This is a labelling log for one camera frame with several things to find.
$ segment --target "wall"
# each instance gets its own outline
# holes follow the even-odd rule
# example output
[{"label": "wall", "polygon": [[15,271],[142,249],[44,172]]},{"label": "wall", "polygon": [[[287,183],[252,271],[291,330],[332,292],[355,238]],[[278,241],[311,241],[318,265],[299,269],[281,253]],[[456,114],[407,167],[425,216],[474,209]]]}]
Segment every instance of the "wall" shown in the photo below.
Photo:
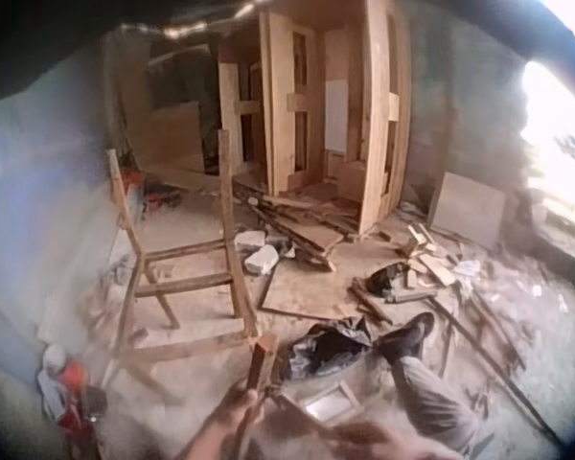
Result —
[{"label": "wall", "polygon": [[72,353],[86,341],[77,300],[106,264],[117,231],[102,76],[93,45],[0,101],[0,312],[17,330]]},{"label": "wall", "polygon": [[418,2],[410,17],[413,105],[403,199],[427,210],[439,171],[464,175],[516,208],[527,164],[521,76],[526,61],[481,30]]}]

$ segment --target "wooden frame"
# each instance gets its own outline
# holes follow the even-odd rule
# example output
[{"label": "wooden frame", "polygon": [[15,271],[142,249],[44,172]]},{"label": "wooden frame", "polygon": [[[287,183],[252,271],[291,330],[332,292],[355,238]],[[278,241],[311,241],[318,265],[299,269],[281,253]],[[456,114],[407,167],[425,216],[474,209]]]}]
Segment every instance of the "wooden frame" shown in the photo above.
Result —
[{"label": "wooden frame", "polygon": [[[126,298],[124,299],[122,312],[120,314],[118,330],[112,351],[113,359],[122,360],[126,366],[132,366],[138,361],[167,361],[192,357],[203,353],[212,353],[217,350],[242,345],[247,342],[249,337],[253,337],[258,334],[256,328],[256,315],[252,308],[251,299],[249,298],[249,293],[242,273],[241,260],[239,259],[234,243],[235,222],[233,213],[232,174],[228,147],[229,135],[227,131],[221,130],[218,132],[218,144],[223,240],[207,241],[154,252],[147,252],[138,239],[132,219],[126,207],[126,193],[115,150],[110,150],[108,152],[115,202],[119,208],[124,227],[126,228],[137,259],[127,286]],[[151,264],[158,261],[220,249],[223,249],[226,253],[228,265],[228,271],[226,273],[170,281],[168,283],[159,283],[151,268]],[[149,279],[149,285],[140,287],[139,282],[143,274],[145,274]],[[125,349],[125,342],[127,339],[126,335],[130,329],[129,317],[136,297],[155,296],[160,307],[171,321],[171,326],[174,329],[177,329],[180,325],[168,303],[166,294],[174,294],[177,292],[186,292],[222,285],[230,286],[235,315],[242,318],[244,321],[244,330],[242,332],[228,333],[180,344],[148,347],[143,349]]]}]

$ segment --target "leg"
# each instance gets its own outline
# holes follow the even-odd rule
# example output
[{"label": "leg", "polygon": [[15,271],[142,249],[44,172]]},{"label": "leg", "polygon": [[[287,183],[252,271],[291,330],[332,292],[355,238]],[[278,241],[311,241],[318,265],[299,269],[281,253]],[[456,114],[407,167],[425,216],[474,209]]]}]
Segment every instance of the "leg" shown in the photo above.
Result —
[{"label": "leg", "polygon": [[397,359],[392,365],[392,376],[409,421],[418,432],[467,454],[477,434],[475,414],[415,357]]}]

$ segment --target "dusty floor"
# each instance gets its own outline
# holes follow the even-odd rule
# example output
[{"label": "dusty floor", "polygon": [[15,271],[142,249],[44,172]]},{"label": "dusty floor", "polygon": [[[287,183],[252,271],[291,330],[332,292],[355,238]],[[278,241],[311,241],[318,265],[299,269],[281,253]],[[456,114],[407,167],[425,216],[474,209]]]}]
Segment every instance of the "dusty floor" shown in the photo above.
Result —
[{"label": "dusty floor", "polygon": [[[251,217],[241,216],[240,221],[255,225]],[[406,229],[405,221],[397,214],[382,226],[396,235]],[[149,250],[219,238],[219,202],[211,196],[185,195],[178,208],[162,208],[148,215],[139,230]],[[457,247],[454,241],[440,236],[438,240],[449,250]],[[534,332],[534,340],[529,344],[513,328],[515,338],[521,337],[517,346],[527,365],[526,371],[518,370],[514,378],[546,421],[562,438],[569,440],[575,432],[575,289],[553,277],[548,285],[538,265],[531,259],[504,254],[500,261],[472,245],[467,245],[465,253],[467,258],[475,258],[482,263],[482,271],[472,281],[484,292],[493,309],[504,311],[515,322],[521,321]],[[368,276],[395,257],[387,243],[370,238],[357,243],[344,242],[336,247],[331,255],[337,267],[336,273],[312,274],[305,265],[290,262],[290,270],[295,270],[293,276],[302,273],[297,301],[310,298],[319,303],[325,299],[328,305],[339,307],[345,314],[360,315],[356,311],[356,303],[346,293],[351,277]],[[192,256],[175,261],[173,277],[199,276],[220,271],[224,265],[222,252]],[[488,269],[490,265],[494,266],[492,270]],[[256,303],[265,277],[247,278]],[[294,297],[294,289],[287,289],[285,295]],[[444,291],[442,296],[447,305],[457,306],[457,300],[448,291]],[[561,311],[559,296],[565,301],[567,312]],[[231,310],[225,287],[172,295],[170,300],[182,323],[192,324],[190,331],[197,331],[197,334],[202,334],[203,330],[208,332],[210,327],[231,328],[234,324],[229,319]],[[397,324],[420,311],[429,310],[421,302],[388,305],[384,309]],[[139,300],[135,310],[138,326],[161,328],[166,324],[154,300]],[[462,310],[459,314],[466,322],[467,313]],[[277,334],[282,345],[305,334],[315,323],[314,320],[269,312],[259,312],[258,319],[262,331]],[[425,363],[433,370],[440,367],[444,329],[445,323],[438,320],[425,347]],[[380,332],[375,326],[372,330],[376,334]],[[489,334],[484,337],[486,348],[498,346]],[[110,411],[102,428],[111,458],[175,456],[194,436],[227,388],[245,377],[249,360],[250,351],[243,346],[213,355],[156,364],[153,375],[182,398],[181,405],[171,406],[161,403],[147,388],[121,372],[111,383]],[[482,389],[486,376],[480,358],[464,340],[459,341],[447,376],[456,394],[467,402],[465,389],[472,393]],[[290,383],[287,391],[301,400],[341,379],[350,385],[365,407],[360,418],[378,420],[396,429],[412,429],[400,409],[387,364],[373,355],[339,374]],[[254,434],[265,458],[332,458],[314,435],[299,431],[273,402],[266,403],[265,413],[264,422]],[[490,417],[482,422],[481,437],[491,431],[495,433],[494,440],[479,457],[481,459],[552,458],[556,454],[552,445],[533,429],[501,387],[495,384],[490,393]]]}]

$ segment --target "hand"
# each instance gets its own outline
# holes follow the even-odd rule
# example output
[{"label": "hand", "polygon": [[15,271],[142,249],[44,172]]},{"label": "hand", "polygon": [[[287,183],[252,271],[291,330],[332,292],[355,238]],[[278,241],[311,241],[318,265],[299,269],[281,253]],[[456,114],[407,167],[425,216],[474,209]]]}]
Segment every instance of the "hand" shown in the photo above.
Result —
[{"label": "hand", "polygon": [[389,431],[373,422],[339,425],[329,441],[336,458],[357,460],[460,460],[463,457],[422,436]]},{"label": "hand", "polygon": [[[245,380],[242,380],[228,390],[209,418],[210,422],[218,424],[227,434],[233,434],[237,431],[247,410],[256,407],[258,399],[259,395],[256,390],[245,391]],[[260,422],[263,417],[264,411],[260,408],[254,424]]]}]

